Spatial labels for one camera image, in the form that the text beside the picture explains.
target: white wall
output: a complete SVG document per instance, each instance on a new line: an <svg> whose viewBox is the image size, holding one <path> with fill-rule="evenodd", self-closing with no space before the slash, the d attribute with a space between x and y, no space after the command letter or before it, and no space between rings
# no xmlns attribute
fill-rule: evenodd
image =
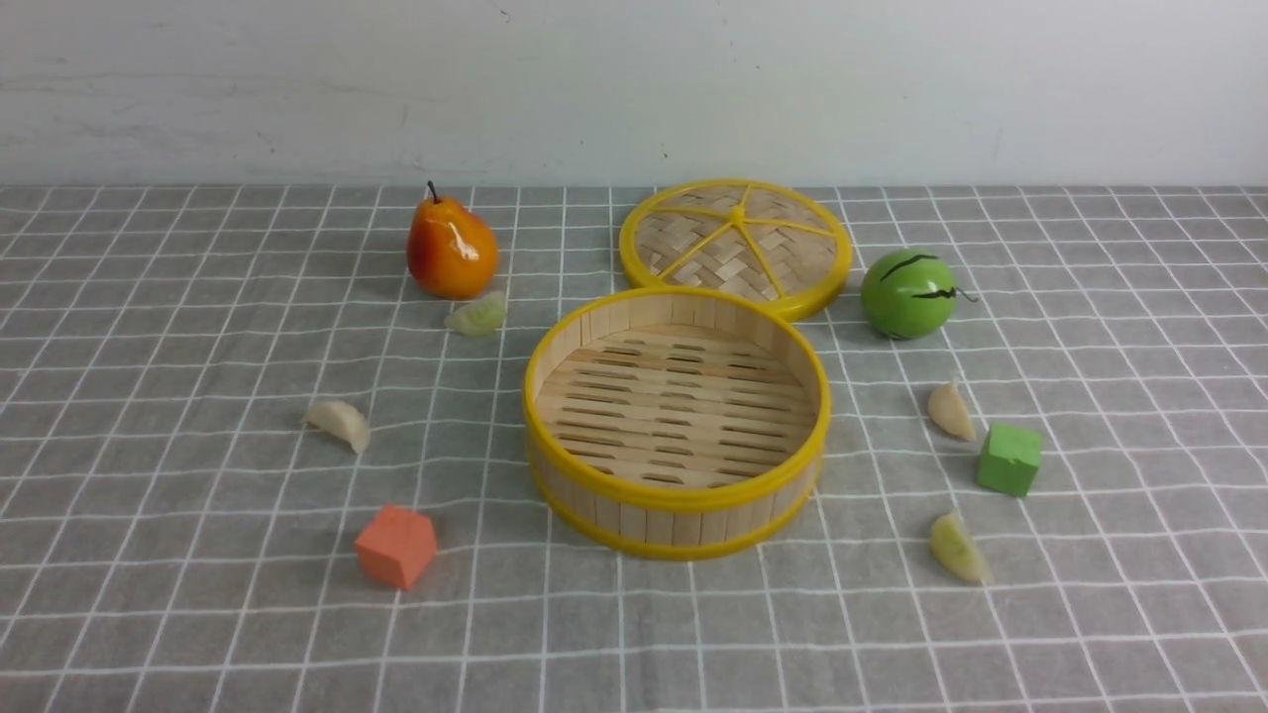
<svg viewBox="0 0 1268 713"><path fill-rule="evenodd" d="M0 183L1268 183L1263 0L0 0Z"/></svg>

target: woven bamboo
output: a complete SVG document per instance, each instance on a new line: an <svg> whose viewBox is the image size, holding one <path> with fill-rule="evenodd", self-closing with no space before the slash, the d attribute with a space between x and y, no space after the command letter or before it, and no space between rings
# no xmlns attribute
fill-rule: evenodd
<svg viewBox="0 0 1268 713"><path fill-rule="evenodd" d="M673 188L640 204L621 228L621 263L635 287L715 289L786 320L823 308L850 271L850 237L809 198L747 180Z"/></svg>
<svg viewBox="0 0 1268 713"><path fill-rule="evenodd" d="M559 515L618 549L680 559L734 552L791 519L831 412L795 330L692 288L568 316L538 345L524 393L529 463Z"/></svg>

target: green cube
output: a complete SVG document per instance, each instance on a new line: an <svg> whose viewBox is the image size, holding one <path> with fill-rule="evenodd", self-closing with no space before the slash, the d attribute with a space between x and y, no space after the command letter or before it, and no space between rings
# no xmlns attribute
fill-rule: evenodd
<svg viewBox="0 0 1268 713"><path fill-rule="evenodd" d="M1038 473L1044 439L1035 431L992 424L978 461L978 485L1016 497L1026 497Z"/></svg>

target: orange cube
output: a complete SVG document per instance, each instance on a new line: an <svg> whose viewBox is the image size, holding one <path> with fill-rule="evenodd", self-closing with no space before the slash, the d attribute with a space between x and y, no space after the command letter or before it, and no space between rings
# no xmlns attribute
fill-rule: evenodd
<svg viewBox="0 0 1268 713"><path fill-rule="evenodd" d="M384 505L356 538L361 570L397 589L410 589L436 554L436 530L431 520Z"/></svg>

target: green ball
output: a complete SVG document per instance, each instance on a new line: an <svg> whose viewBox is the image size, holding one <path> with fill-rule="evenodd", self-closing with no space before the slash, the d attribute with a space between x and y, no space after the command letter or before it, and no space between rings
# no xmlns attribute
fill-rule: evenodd
<svg viewBox="0 0 1268 713"><path fill-rule="evenodd" d="M864 278L864 311L880 332L915 339L938 330L955 311L955 278L947 264L918 250L895 250Z"/></svg>

